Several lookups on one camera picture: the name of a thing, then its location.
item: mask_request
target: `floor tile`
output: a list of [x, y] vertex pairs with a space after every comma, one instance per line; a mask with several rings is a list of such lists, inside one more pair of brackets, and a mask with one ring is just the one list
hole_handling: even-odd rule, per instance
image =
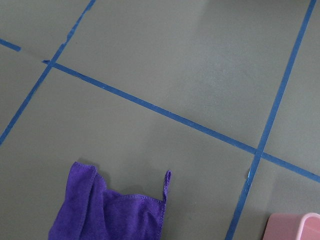
[[51, 59], [89, 0], [3, 0], [0, 38], [40, 59]]
[[0, 45], [0, 134], [45, 69], [40, 60]]
[[308, 1], [97, 1], [59, 63], [253, 147]]
[[297, 55], [265, 152], [320, 174], [320, 4]]
[[233, 239], [260, 240], [272, 213], [318, 213], [319, 189], [318, 182], [262, 160]]
[[74, 161], [122, 194], [158, 199], [171, 169], [162, 239], [223, 239], [253, 157], [56, 69], [0, 156], [0, 239], [15, 240], [46, 238]]

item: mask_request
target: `taped grid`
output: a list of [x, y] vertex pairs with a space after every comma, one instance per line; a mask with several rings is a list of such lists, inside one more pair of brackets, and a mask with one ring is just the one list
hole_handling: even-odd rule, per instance
[[[31, 89], [31, 91], [29, 92], [29, 94], [27, 95], [25, 100], [22, 102], [21, 106], [19, 107], [19, 109], [17, 110], [16, 114], [11, 119], [10, 123], [8, 124], [8, 126], [6, 127], [4, 132], [0, 135], [0, 146], [2, 145], [2, 143], [6, 139], [6, 137], [8, 136], [10, 131], [12, 130], [12, 128], [14, 127], [15, 123], [19, 119], [20, 115], [23, 113], [24, 109], [26, 108], [26, 106], [30, 102], [30, 100], [31, 100], [32, 96], [34, 95], [34, 93], [36, 92], [36, 90], [39, 88], [41, 83], [47, 77], [47, 75], [50, 72], [50, 70], [52, 68], [56, 68], [56, 69], [58, 69], [60, 71], [65, 72], [66, 74], [69, 74], [69, 75], [72, 75], [74, 77], [77, 77], [77, 78], [79, 78], [79, 79], [81, 79], [83, 81], [86, 81], [87, 83], [95, 85], [96, 87], [99, 87], [99, 88], [104, 89], [104, 90], [106, 90], [106, 91], [108, 91], [110, 93], [113, 93], [113, 94], [117, 95], [117, 96], [125, 98], [125, 99], [127, 99], [127, 100], [129, 100], [131, 102], [139, 104], [140, 106], [143, 106], [143, 107], [145, 107], [145, 108], [147, 108], [149, 110], [152, 110], [152, 111], [154, 111], [156, 113], [159, 113], [159, 114], [161, 114], [163, 116], [166, 116], [166, 117], [168, 117], [168, 118], [170, 118], [172, 120], [175, 120], [175, 121], [177, 121], [179, 123], [182, 123], [182, 124], [184, 124], [184, 125], [186, 125], [188, 127], [191, 127], [191, 128], [193, 128], [195, 130], [198, 130], [198, 131], [200, 131], [200, 132], [202, 132], [204, 134], [207, 134], [207, 135], [212, 136], [212, 137], [214, 137], [216, 139], [219, 139], [219, 140], [221, 140], [221, 141], [223, 141], [225, 143], [233, 145], [233, 146], [235, 146], [235, 147], [237, 147], [239, 149], [242, 149], [242, 150], [244, 150], [244, 151], [246, 151], [248, 153], [254, 154], [254, 158], [253, 158], [252, 163], [251, 163], [251, 167], [250, 167], [250, 171], [249, 171], [247, 180], [245, 181], [244, 186], [242, 188], [242, 191], [241, 191], [237, 206], [236, 206], [234, 214], [233, 214], [233, 218], [231, 220], [229, 229], [228, 229], [228, 231], [226, 233], [225, 240], [232, 240], [233, 236], [234, 236], [234, 233], [236, 231], [240, 216], [242, 214], [243, 208], [245, 206], [245, 203], [246, 203], [250, 188], [251, 188], [252, 183], [254, 181], [254, 177], [255, 177], [255, 174], [256, 174], [257, 169], [259, 167], [259, 163], [260, 163], [261, 159], [265, 159], [265, 160], [267, 160], [267, 161], [269, 161], [271, 163], [274, 163], [274, 164], [276, 164], [276, 165], [278, 165], [280, 167], [286, 168], [286, 169], [288, 169], [288, 170], [290, 170], [292, 172], [295, 172], [295, 173], [297, 173], [297, 174], [299, 174], [301, 176], [304, 176], [304, 177], [306, 177], [306, 178], [308, 178], [310, 180], [313, 180], [313, 181], [316, 181], [316, 182], [320, 183], [320, 176], [319, 175], [316, 175], [316, 174], [314, 174], [314, 173], [312, 173], [310, 171], [307, 171], [307, 170], [305, 170], [305, 169], [303, 169], [301, 167], [293, 165], [293, 164], [291, 164], [289, 162], [286, 162], [284, 160], [281, 160], [280, 158], [277, 158], [275, 156], [272, 156], [272, 155], [267, 154], [267, 153], [264, 152], [264, 149], [265, 149], [265, 146], [267, 144], [267, 141], [268, 141], [268, 138], [269, 138], [269, 135], [270, 135], [274, 120], [276, 118], [279, 106], [281, 104], [282, 97], [283, 97], [283, 95], [285, 93], [285, 89], [286, 89], [286, 86], [288, 84], [288, 81], [289, 81], [289, 78], [290, 78], [290, 74], [291, 74], [291, 71], [292, 71], [294, 63], [295, 63], [295, 59], [297, 57], [299, 48], [301, 46], [303, 37], [305, 35], [306, 29], [307, 29], [307, 26], [308, 26], [308, 23], [309, 23], [309, 20], [310, 20], [310, 17], [312, 15], [312, 12], [313, 12], [313, 9], [315, 7], [316, 2], [317, 2], [317, 0], [311, 0], [310, 3], [309, 3], [308, 9], [307, 9], [306, 14], [304, 16], [302, 25], [301, 25], [299, 33], [298, 33], [298, 36], [296, 38], [295, 44], [294, 44], [292, 52], [290, 54], [290, 57], [289, 57], [289, 60], [288, 60], [288, 63], [287, 63], [283, 78], [282, 78], [281, 83], [280, 83], [280, 87], [279, 87], [278, 92], [276, 94], [276, 97], [274, 99], [270, 114], [268, 116], [266, 125], [264, 127], [264, 130], [263, 130], [263, 133], [262, 133], [262, 136], [261, 136], [261, 139], [260, 139], [260, 142], [259, 142], [257, 148], [249, 146], [249, 145], [247, 145], [247, 144], [245, 144], [243, 142], [240, 142], [240, 141], [235, 140], [235, 139], [233, 139], [233, 138], [231, 138], [229, 136], [226, 136], [226, 135], [221, 134], [221, 133], [219, 133], [217, 131], [209, 129], [209, 128], [205, 127], [205, 126], [202, 126], [202, 125], [200, 125], [200, 124], [198, 124], [196, 122], [193, 122], [193, 121], [191, 121], [189, 119], [186, 119], [186, 118], [184, 118], [182, 116], [179, 116], [179, 115], [177, 115], [175, 113], [172, 113], [172, 112], [170, 112], [170, 111], [168, 111], [166, 109], [163, 109], [163, 108], [161, 108], [159, 106], [153, 105], [152, 103], [144, 101], [143, 99], [140, 99], [138, 97], [130, 95], [130, 94], [126, 93], [126, 92], [123, 92], [123, 91], [121, 91], [119, 89], [116, 89], [116, 88], [114, 88], [114, 87], [112, 87], [110, 85], [107, 85], [107, 84], [105, 84], [103, 82], [100, 82], [100, 81], [98, 81], [96, 79], [93, 79], [93, 78], [91, 78], [89, 76], [85, 76], [85, 75], [83, 75], [83, 74], [81, 74], [81, 73], [79, 73], [79, 72], [77, 72], [77, 71], [75, 71], [73, 69], [70, 69], [70, 68], [68, 68], [66, 66], [58, 64], [57, 63], [58, 58], [62, 54], [63, 50], [67, 46], [67, 44], [70, 41], [70, 39], [73, 37], [73, 35], [74, 35], [79, 23], [83, 19], [85, 13], [87, 11], [89, 11], [91, 9], [91, 7], [94, 5], [95, 0], [91, 0], [89, 2], [87, 7], [85, 8], [85, 10], [82, 12], [80, 17], [76, 21], [75, 25], [72, 27], [72, 29], [68, 33], [66, 41], [63, 44], [61, 44], [61, 46], [58, 48], [58, 50], [56, 51], [56, 53], [54, 54], [52, 59], [43, 61], [43, 63], [47, 64], [47, 67], [45, 68], [45, 70], [41, 74], [41, 76], [38, 79], [38, 81], [36, 82], [36, 84]], [[1, 38], [0, 38], [0, 44], [4, 45], [4, 46], [6, 46], [6, 47], [8, 47], [10, 49], [13, 49], [13, 50], [15, 50], [17, 52], [19, 52], [21, 50], [21, 47], [15, 45], [13, 43], [10, 43], [8, 41], [5, 41], [5, 40], [3, 40]]]

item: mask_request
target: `blue line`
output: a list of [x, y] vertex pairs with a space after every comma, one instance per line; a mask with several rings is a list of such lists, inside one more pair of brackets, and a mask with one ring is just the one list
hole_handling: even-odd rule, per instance
[[[49, 62], [47, 60], [45, 60], [45, 61], [43, 61], [43, 63], [48, 64]], [[219, 139], [219, 140], [221, 140], [221, 141], [223, 141], [225, 143], [231, 144], [231, 145], [233, 145], [233, 146], [235, 146], [237, 148], [245, 150], [245, 151], [247, 151], [247, 152], [249, 152], [251, 154], [255, 154], [255, 152], [256, 152], [256, 149], [254, 147], [252, 147], [252, 146], [249, 146], [247, 144], [244, 144], [243, 142], [240, 142], [240, 141], [235, 140], [235, 139], [233, 139], [231, 137], [223, 135], [223, 134], [221, 134], [219, 132], [211, 130], [211, 129], [205, 127], [205, 126], [202, 126], [202, 125], [200, 125], [198, 123], [195, 123], [195, 122], [193, 122], [193, 121], [191, 121], [189, 119], [186, 119], [186, 118], [184, 118], [182, 116], [179, 116], [179, 115], [177, 115], [175, 113], [172, 113], [172, 112], [170, 112], [168, 110], [165, 110], [165, 109], [163, 109], [163, 108], [161, 108], [159, 106], [153, 105], [152, 103], [149, 103], [149, 102], [144, 101], [144, 100], [142, 100], [142, 99], [140, 99], [138, 97], [135, 97], [135, 96], [130, 95], [130, 94], [124, 92], [124, 91], [121, 91], [121, 90], [119, 90], [119, 89], [117, 89], [115, 87], [109, 86], [109, 85], [107, 85], [107, 84], [105, 84], [105, 83], [103, 83], [101, 81], [98, 81], [98, 80], [95, 80], [95, 79], [93, 79], [91, 77], [85, 76], [85, 75], [83, 75], [83, 74], [81, 74], [81, 73], [79, 73], [79, 72], [77, 72], [75, 70], [72, 70], [72, 69], [70, 69], [70, 68], [68, 68], [66, 66], [60, 65], [58, 63], [55, 63], [53, 65], [53, 67], [58, 69], [58, 70], [61, 70], [61, 71], [65, 72], [67, 74], [75, 76], [75, 77], [77, 77], [77, 78], [79, 78], [81, 80], [84, 80], [87, 83], [93, 84], [93, 85], [95, 85], [95, 86], [97, 86], [97, 87], [99, 87], [101, 89], [104, 89], [104, 90], [106, 90], [106, 91], [108, 91], [110, 93], [113, 93], [113, 94], [118, 95], [118, 96], [120, 96], [120, 97], [122, 97], [124, 99], [127, 99], [127, 100], [129, 100], [129, 101], [131, 101], [133, 103], [139, 104], [140, 106], [143, 106], [143, 107], [145, 107], [147, 109], [150, 109], [150, 110], [152, 110], [152, 111], [154, 111], [156, 113], [159, 113], [159, 114], [161, 114], [163, 116], [166, 116], [166, 117], [168, 117], [170, 119], [173, 119], [173, 120], [175, 120], [175, 121], [177, 121], [179, 123], [182, 123], [182, 124], [184, 124], [184, 125], [186, 125], [188, 127], [196, 129], [196, 130], [198, 130], [198, 131], [200, 131], [200, 132], [202, 132], [204, 134], [210, 135], [210, 136], [212, 136], [212, 137], [214, 137], [216, 139]]]
[[78, 20], [76, 21], [76, 23], [74, 24], [74, 26], [72, 27], [72, 29], [70, 30], [70, 32], [68, 33], [67, 37], [66, 37], [66, 41], [64, 43], [62, 43], [60, 45], [60, 47], [58, 48], [58, 50], [56, 51], [56, 53], [54, 54], [54, 56], [52, 57], [52, 59], [48, 62], [48, 65], [46, 66], [46, 68], [44, 69], [43, 73], [41, 74], [41, 76], [39, 77], [38, 81], [35, 83], [35, 85], [33, 86], [33, 88], [31, 89], [31, 91], [29, 92], [29, 94], [26, 96], [26, 98], [24, 99], [24, 101], [22, 102], [21, 106], [19, 107], [19, 109], [16, 111], [15, 115], [13, 116], [13, 118], [11, 119], [11, 121], [9, 122], [8, 126], [5, 128], [4, 132], [2, 133], [2, 135], [0, 136], [0, 146], [2, 145], [2, 143], [4, 142], [4, 140], [6, 139], [6, 137], [8, 136], [8, 134], [10, 133], [11, 129], [14, 127], [14, 125], [16, 124], [17, 120], [19, 119], [20, 115], [23, 113], [23, 111], [25, 110], [26, 106], [28, 105], [28, 103], [30, 102], [31, 98], [33, 97], [33, 95], [35, 94], [35, 92], [37, 91], [37, 89], [40, 87], [41, 83], [45, 80], [46, 76], [48, 75], [48, 73], [50, 72], [50, 70], [52, 69], [52, 67], [54, 66], [54, 64], [56, 63], [56, 61], [58, 60], [58, 58], [60, 57], [61, 53], [63, 52], [63, 50], [65, 49], [65, 47], [67, 46], [68, 42], [70, 41], [70, 39], [73, 37], [80, 21], [82, 20], [82, 18], [84, 17], [85, 13], [87, 11], [90, 10], [90, 8], [94, 5], [96, 0], [91, 0], [89, 2], [89, 4], [86, 6], [85, 10], [82, 12], [82, 14], [80, 15], [80, 17], [78, 18]]
[[308, 9], [307, 9], [307, 11], [305, 13], [302, 25], [300, 27], [300, 30], [299, 30], [298, 36], [297, 36], [297, 38], [295, 40], [295, 43], [294, 43], [294, 46], [293, 46], [289, 61], [287, 63], [285, 72], [283, 74], [283, 78], [281, 80], [278, 92], [277, 92], [277, 94], [275, 96], [275, 99], [274, 99], [274, 102], [273, 102], [269, 117], [268, 117], [267, 122], [265, 124], [265, 127], [264, 127], [264, 130], [263, 130], [263, 133], [262, 133], [258, 148], [257, 148], [256, 153], [254, 155], [254, 158], [253, 158], [253, 161], [252, 161], [252, 164], [251, 164], [251, 167], [250, 167], [250, 172], [249, 172], [248, 178], [247, 178], [247, 180], [245, 181], [245, 183], [243, 185], [243, 188], [242, 188], [238, 203], [237, 203], [236, 208], [234, 210], [233, 218], [231, 220], [229, 229], [228, 229], [228, 231], [226, 233], [225, 240], [232, 240], [233, 237], [234, 237], [234, 234], [235, 234], [235, 231], [236, 231], [236, 228], [237, 228], [241, 213], [242, 213], [242, 211], [244, 209], [244, 206], [245, 206], [245, 203], [246, 203], [250, 188], [252, 186], [254, 177], [256, 175], [256, 172], [257, 172], [257, 169], [258, 169], [258, 166], [259, 166], [259, 162], [260, 162], [261, 156], [262, 156], [262, 154], [264, 152], [264, 149], [265, 149], [265, 146], [267, 144], [267, 140], [268, 140], [271, 128], [272, 128], [274, 120], [276, 118], [277, 111], [279, 109], [282, 97], [283, 97], [283, 95], [285, 93], [285, 89], [286, 89], [286, 86], [287, 86], [287, 83], [288, 83], [288, 80], [289, 80], [289, 77], [290, 77], [290, 73], [291, 73], [293, 65], [295, 63], [299, 47], [301, 45], [302, 39], [304, 37], [304, 34], [306, 32], [306, 29], [307, 29], [307, 26], [308, 26], [308, 22], [310, 20], [312, 11], [313, 11], [313, 9], [315, 7], [316, 1], [317, 0], [311, 0], [310, 1], [309, 7], [308, 7]]
[[15, 44], [13, 44], [11, 42], [8, 42], [6, 40], [3, 40], [1, 38], [0, 38], [0, 44], [3, 45], [3, 46], [8, 47], [10, 49], [13, 49], [13, 50], [15, 50], [17, 52], [19, 52], [21, 50], [21, 47], [19, 47], [18, 45], [15, 45]]
[[277, 164], [280, 167], [283, 167], [283, 168], [288, 169], [292, 172], [295, 172], [296, 174], [299, 174], [301, 176], [304, 176], [308, 179], [311, 179], [313, 181], [320, 183], [320, 176], [319, 175], [316, 175], [316, 174], [314, 174], [310, 171], [307, 171], [301, 167], [293, 165], [287, 161], [281, 160], [280, 158], [277, 158], [277, 157], [272, 156], [270, 154], [267, 154], [265, 152], [262, 154], [261, 157], [271, 163]]

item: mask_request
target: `purple cloth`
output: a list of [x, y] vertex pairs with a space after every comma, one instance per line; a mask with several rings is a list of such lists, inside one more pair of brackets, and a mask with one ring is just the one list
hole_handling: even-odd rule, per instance
[[122, 195], [107, 189], [92, 165], [75, 162], [65, 199], [49, 231], [49, 240], [159, 240], [171, 172], [163, 184], [163, 200]]

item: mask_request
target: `pink cup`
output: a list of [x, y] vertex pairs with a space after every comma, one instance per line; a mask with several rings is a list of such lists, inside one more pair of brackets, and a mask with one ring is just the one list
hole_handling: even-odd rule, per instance
[[320, 215], [274, 213], [268, 220], [263, 240], [320, 240]]

